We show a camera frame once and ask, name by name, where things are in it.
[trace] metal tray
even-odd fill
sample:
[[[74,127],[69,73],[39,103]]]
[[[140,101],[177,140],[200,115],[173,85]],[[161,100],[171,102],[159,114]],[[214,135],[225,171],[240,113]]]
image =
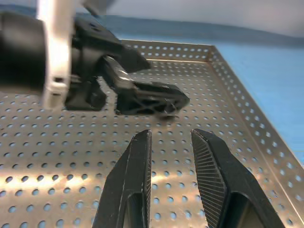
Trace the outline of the metal tray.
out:
[[[131,137],[152,129],[151,228],[206,227],[190,130],[222,137],[255,175],[286,227],[304,227],[304,171],[214,46],[124,40],[151,60],[139,81],[191,99],[175,120],[105,110],[49,112],[35,96],[0,94],[0,226],[90,227],[105,178]]]

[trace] white wall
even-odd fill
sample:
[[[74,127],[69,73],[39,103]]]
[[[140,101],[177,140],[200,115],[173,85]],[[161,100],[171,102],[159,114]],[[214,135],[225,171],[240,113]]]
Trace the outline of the white wall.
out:
[[[0,4],[33,7],[36,0],[0,0]],[[232,25],[304,37],[303,12],[304,0],[116,0],[107,14]]]

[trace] stainless steel surface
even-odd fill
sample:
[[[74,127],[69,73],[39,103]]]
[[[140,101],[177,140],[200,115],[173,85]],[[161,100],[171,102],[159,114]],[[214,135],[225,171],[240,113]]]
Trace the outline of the stainless steel surface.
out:
[[[303,227],[304,171],[217,50],[124,43],[152,59],[151,70],[132,78],[176,84],[190,104],[161,121],[116,116],[106,86],[99,113],[52,113],[34,96],[1,94],[0,226],[90,227],[115,161],[136,132],[152,129],[151,228],[205,228],[190,139],[201,128],[222,137],[252,171],[286,227]]]

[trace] blue surface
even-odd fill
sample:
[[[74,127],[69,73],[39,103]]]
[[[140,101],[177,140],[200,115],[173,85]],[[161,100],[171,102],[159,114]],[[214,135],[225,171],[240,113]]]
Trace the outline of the blue surface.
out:
[[[2,8],[35,14],[34,9],[25,7]],[[116,16],[102,18],[102,24],[124,39],[216,45],[270,123],[304,164],[304,38],[229,26]]]

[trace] white bracket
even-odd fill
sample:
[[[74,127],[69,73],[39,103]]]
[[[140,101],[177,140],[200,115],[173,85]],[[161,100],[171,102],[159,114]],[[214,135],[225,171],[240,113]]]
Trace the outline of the white bracket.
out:
[[[74,14],[74,0],[38,0],[37,19],[44,22],[46,42],[45,109],[61,109],[67,97]]]

